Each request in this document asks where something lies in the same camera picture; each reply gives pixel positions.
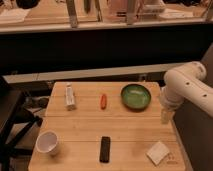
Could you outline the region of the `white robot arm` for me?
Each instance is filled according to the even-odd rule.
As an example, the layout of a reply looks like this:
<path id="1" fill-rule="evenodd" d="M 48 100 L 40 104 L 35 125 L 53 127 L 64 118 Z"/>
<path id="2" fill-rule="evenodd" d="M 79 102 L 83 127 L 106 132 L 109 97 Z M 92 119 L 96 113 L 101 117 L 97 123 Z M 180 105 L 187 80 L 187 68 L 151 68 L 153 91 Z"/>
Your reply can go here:
<path id="1" fill-rule="evenodd" d="M 206 75 L 207 70 L 199 61 L 171 68 L 164 74 L 165 86 L 159 94 L 162 124 L 169 122 L 185 99 L 213 117 L 213 88 L 203 82 Z"/>

